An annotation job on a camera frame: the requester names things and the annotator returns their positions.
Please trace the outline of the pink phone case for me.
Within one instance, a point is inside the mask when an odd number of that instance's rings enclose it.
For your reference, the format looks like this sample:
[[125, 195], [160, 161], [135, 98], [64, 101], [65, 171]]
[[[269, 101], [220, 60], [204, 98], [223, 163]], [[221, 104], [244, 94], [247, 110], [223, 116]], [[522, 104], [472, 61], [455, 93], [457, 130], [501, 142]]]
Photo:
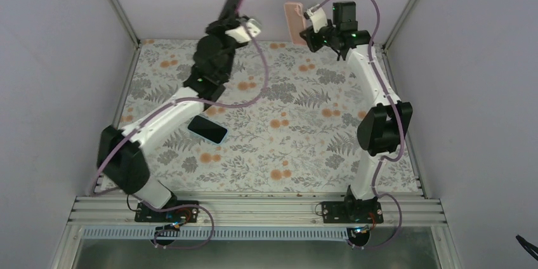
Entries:
[[303, 5], [288, 1], [284, 3], [284, 11], [291, 42], [295, 45], [306, 46], [306, 41], [300, 36], [300, 33], [306, 29]]

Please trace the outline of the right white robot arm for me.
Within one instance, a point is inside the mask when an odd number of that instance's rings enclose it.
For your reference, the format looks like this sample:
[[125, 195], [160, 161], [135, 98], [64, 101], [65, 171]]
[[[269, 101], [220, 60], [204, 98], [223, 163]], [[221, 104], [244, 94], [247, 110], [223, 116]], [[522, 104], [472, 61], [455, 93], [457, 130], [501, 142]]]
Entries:
[[398, 161], [403, 155], [413, 108], [400, 99], [383, 74], [371, 34], [358, 28], [354, 2], [334, 3], [332, 19], [327, 18], [319, 4], [307, 9], [303, 16], [312, 23], [300, 32], [310, 51], [327, 46], [336, 52], [337, 59], [344, 60], [359, 80], [371, 106], [357, 127], [362, 155], [358, 174], [343, 201], [345, 218], [358, 223], [368, 214], [378, 212], [377, 176], [384, 163]]

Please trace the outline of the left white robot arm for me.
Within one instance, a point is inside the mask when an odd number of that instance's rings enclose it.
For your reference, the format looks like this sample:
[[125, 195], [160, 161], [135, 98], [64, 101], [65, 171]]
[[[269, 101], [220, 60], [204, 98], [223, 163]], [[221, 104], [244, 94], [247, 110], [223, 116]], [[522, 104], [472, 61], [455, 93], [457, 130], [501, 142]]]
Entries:
[[210, 24], [197, 43], [189, 77], [168, 100], [127, 126], [108, 126], [102, 131], [98, 174], [104, 174], [124, 193], [147, 203], [158, 220], [171, 220], [177, 207], [174, 193], [152, 176], [145, 152], [216, 104], [232, 76], [236, 50], [260, 32], [261, 24], [247, 16]]

